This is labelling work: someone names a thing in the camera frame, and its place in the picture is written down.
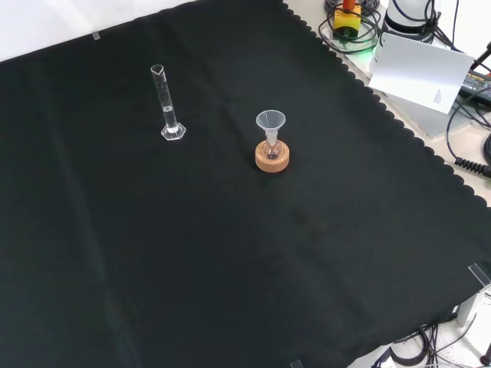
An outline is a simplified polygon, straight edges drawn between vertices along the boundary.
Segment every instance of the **white card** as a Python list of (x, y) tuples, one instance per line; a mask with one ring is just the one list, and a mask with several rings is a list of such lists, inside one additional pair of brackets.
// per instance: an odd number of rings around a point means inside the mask
[(369, 86), (449, 113), (472, 63), (469, 55), (384, 33)]

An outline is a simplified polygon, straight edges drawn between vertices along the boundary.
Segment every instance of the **hexagonal base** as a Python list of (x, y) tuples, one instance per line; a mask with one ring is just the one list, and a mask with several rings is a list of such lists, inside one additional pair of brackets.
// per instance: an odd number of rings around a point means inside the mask
[(166, 139), (166, 140), (180, 140), (184, 133), (186, 132), (186, 128), (181, 124), (177, 123), (177, 131), (176, 132), (170, 132), (169, 127), (166, 125), (160, 134)]

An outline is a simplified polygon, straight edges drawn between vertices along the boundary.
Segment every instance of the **yellow device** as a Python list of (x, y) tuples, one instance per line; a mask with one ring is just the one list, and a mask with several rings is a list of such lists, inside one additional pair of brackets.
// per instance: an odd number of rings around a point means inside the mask
[(335, 37), (357, 37), (360, 31), (361, 25), (361, 6), (355, 5), (351, 10), (359, 15), (345, 13), (342, 9), (336, 9), (334, 11), (334, 29), (337, 33)]

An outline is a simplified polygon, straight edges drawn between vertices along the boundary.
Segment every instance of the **wooden stand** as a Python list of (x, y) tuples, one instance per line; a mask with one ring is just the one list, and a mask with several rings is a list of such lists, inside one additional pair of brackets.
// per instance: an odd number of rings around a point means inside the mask
[(279, 157), (278, 159), (268, 159), (261, 154), (261, 148), (265, 142), (266, 142), (265, 140), (262, 141), (255, 148), (255, 164), (262, 171), (266, 171), (267, 173), (273, 173), (273, 172), (279, 173), (280, 171), (284, 170), (286, 166), (288, 166), (288, 163), (290, 162), (290, 149), (285, 143), (279, 140), (279, 143), (283, 147), (282, 156)]

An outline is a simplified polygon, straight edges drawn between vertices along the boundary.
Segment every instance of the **white device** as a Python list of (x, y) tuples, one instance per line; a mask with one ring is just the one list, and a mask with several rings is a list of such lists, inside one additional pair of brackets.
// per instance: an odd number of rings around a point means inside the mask
[(432, 10), (428, 0), (390, 0), (382, 31), (430, 44), (435, 21)]

